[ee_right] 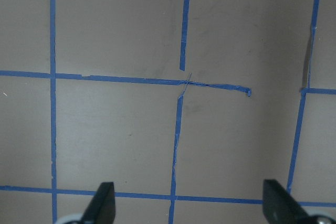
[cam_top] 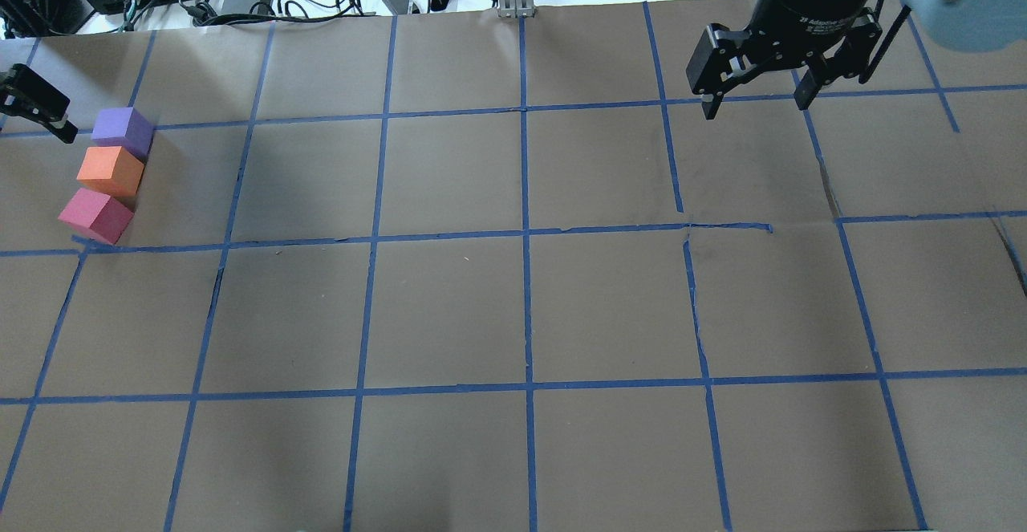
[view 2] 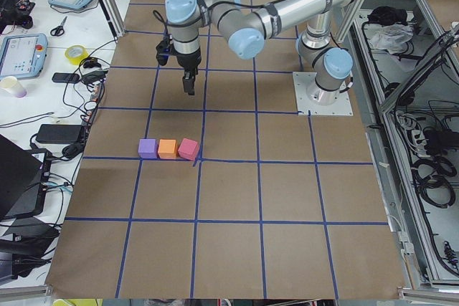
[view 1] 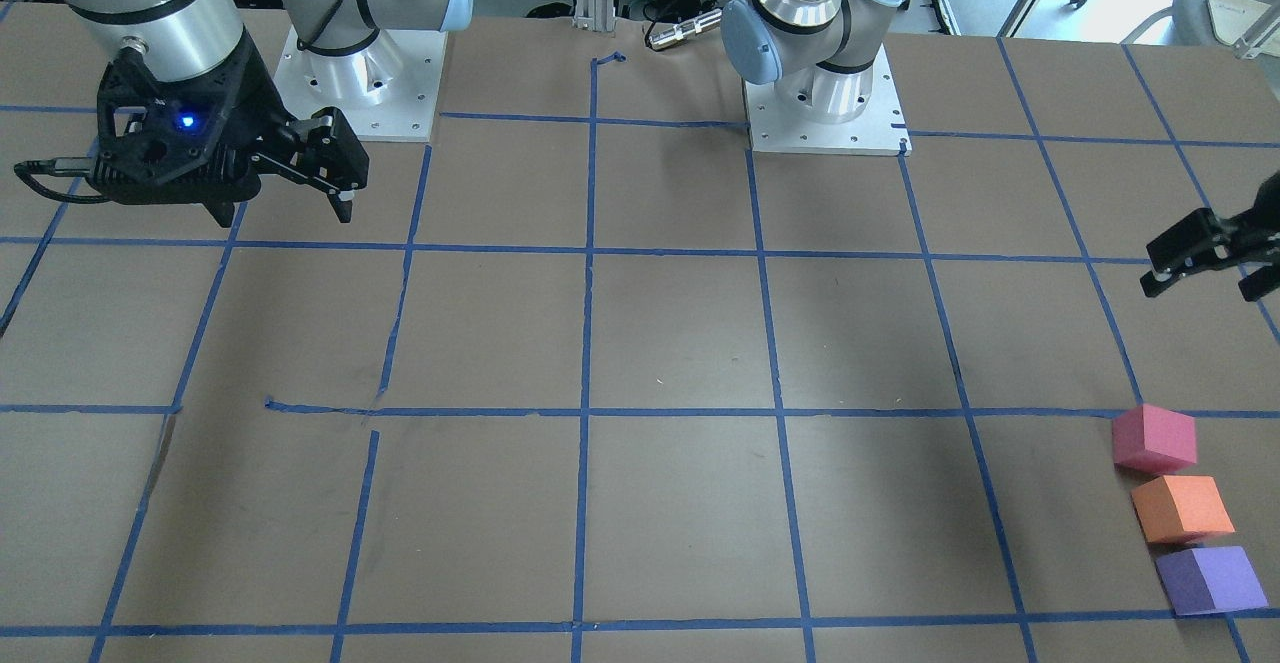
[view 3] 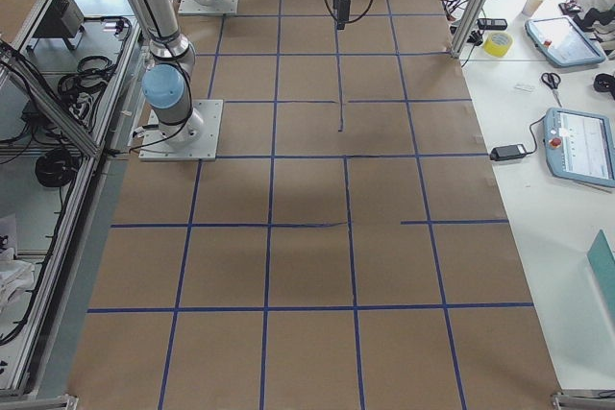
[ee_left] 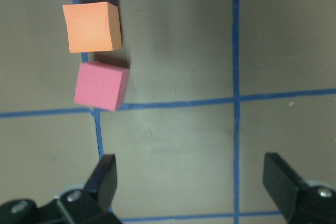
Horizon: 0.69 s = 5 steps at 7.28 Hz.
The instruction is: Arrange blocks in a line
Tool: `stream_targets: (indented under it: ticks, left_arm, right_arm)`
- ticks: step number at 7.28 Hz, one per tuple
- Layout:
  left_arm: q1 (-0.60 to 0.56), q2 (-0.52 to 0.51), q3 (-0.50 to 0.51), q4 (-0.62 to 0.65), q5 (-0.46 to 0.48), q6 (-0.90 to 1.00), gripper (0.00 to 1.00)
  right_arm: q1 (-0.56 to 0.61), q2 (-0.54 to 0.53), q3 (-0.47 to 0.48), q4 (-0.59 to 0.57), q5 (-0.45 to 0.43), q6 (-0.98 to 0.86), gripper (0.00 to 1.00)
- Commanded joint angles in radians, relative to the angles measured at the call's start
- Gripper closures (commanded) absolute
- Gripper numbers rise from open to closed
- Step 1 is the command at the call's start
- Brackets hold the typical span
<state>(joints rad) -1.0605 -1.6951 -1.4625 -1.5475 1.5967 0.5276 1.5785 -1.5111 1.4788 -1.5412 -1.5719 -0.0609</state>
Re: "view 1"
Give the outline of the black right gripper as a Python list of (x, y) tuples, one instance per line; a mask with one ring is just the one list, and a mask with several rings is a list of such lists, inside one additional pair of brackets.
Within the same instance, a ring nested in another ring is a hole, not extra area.
[(255, 198), (259, 172), (268, 172), (319, 189), (348, 224), (355, 195), (369, 184), (369, 154), (340, 108), (296, 120), (252, 38), (186, 81), (157, 81), (143, 54), (124, 45), (99, 84), (96, 116), (86, 180), (124, 206), (202, 204), (229, 227), (236, 204)]

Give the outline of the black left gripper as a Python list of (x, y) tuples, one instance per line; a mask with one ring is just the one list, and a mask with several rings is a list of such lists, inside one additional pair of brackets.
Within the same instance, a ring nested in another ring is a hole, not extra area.
[[(1156, 298), (1184, 276), (1221, 271), (1243, 261), (1243, 253), (1277, 250), (1279, 172), (1257, 189), (1245, 211), (1245, 225), (1221, 218), (1212, 209), (1193, 209), (1185, 218), (1146, 244), (1149, 273), (1140, 276), (1147, 298)], [(1280, 288), (1279, 262), (1257, 268), (1238, 283), (1242, 298), (1258, 302)]]

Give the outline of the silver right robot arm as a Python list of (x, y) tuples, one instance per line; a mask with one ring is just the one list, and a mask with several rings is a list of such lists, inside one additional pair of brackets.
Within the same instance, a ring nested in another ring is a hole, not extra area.
[(425, 140), (433, 86), (408, 35), (447, 38), (474, 0), (279, 0), (292, 40), (274, 72), (236, 0), (61, 0), (108, 58), (95, 99), (96, 147), (15, 163), (14, 175), (67, 206), (198, 206), (230, 227), (282, 177), (324, 195), (342, 224), (366, 189), (366, 140)]

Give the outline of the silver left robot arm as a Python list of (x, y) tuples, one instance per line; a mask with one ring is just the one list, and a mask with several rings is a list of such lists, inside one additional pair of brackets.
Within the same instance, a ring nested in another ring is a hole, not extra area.
[[(732, 0), (719, 33), (742, 79), (751, 145), (774, 154), (910, 154), (884, 37), (904, 0)], [(1277, 291), (1277, 179), (1249, 209), (1194, 209), (1146, 247), (1147, 297), (1183, 276), (1252, 262), (1239, 284), (1254, 302)]]

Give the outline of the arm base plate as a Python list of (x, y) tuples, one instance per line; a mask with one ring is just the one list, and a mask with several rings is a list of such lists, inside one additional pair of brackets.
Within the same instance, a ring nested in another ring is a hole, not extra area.
[(289, 29), (273, 81), (298, 119), (338, 108), (362, 142), (429, 143), (448, 42), (444, 31), (384, 29), (365, 51), (329, 58), (300, 51)]
[(758, 154), (909, 156), (913, 143), (887, 49), (872, 67), (842, 74), (812, 67), (769, 84), (742, 84)]

